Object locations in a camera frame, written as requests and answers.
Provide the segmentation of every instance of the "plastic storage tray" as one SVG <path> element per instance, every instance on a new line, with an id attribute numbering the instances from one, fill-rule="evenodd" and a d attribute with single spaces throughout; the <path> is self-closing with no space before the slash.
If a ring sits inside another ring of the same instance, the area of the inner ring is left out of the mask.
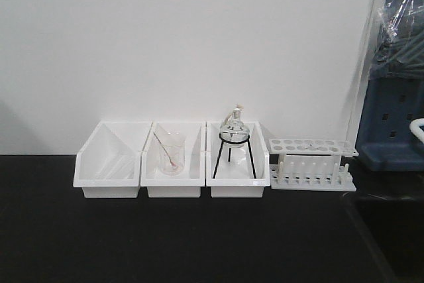
<path id="1" fill-rule="evenodd" d="M 153 135 L 157 129 L 185 135 L 184 170 L 175 176 L 163 174 L 159 168 L 159 143 Z M 205 130 L 204 122 L 154 123 L 144 154 L 140 185 L 147 187 L 149 197 L 200 197 L 200 187 L 205 185 Z"/>
<path id="2" fill-rule="evenodd" d="M 77 153 L 74 187 L 86 198 L 136 198 L 151 122 L 100 122 Z"/>
<path id="3" fill-rule="evenodd" d="M 221 123 L 207 122 L 206 186 L 211 187 L 212 197 L 262 197 L 264 187 L 270 185 L 269 154 L 260 125 L 258 122 L 244 124 L 250 129 L 250 145 L 257 179 L 253 177 L 246 144 L 242 148 L 232 149 L 231 162 L 227 161 L 225 154 L 228 154 L 228 146 L 224 144 L 217 175 L 213 179 L 221 145 Z"/>
<path id="4" fill-rule="evenodd" d="M 424 117 L 424 80 L 370 80 L 356 149 L 374 171 L 424 170 L 424 145 L 409 124 Z"/>

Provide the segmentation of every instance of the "black countertop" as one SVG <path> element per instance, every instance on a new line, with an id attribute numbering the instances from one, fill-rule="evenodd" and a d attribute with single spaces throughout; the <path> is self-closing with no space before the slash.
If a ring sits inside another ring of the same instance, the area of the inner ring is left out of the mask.
<path id="1" fill-rule="evenodd" d="M 85 199 L 74 164 L 0 156 L 0 282 L 384 281 L 343 193 Z"/>

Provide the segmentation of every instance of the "tripod leg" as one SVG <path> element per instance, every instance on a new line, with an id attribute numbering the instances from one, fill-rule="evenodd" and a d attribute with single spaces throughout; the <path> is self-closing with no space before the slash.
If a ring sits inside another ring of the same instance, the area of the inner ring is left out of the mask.
<path id="1" fill-rule="evenodd" d="M 249 148 L 249 155 L 250 155 L 250 162 L 252 163 L 253 176 L 254 176 L 254 179 L 256 179 L 256 171 L 254 169 L 254 164 L 253 164 L 253 155 L 252 155 L 252 149 L 250 147 L 250 140 L 247 141 L 247 146 Z"/>
<path id="2" fill-rule="evenodd" d="M 216 177 L 216 175 L 217 175 L 219 159 L 221 158 L 221 153 L 223 152 L 223 145 L 224 145 L 224 141 L 221 141 L 221 147 L 219 147 L 219 153 L 218 153 L 217 164 L 215 165 L 215 171 L 213 172 L 213 179 L 215 179 L 215 177 Z"/>

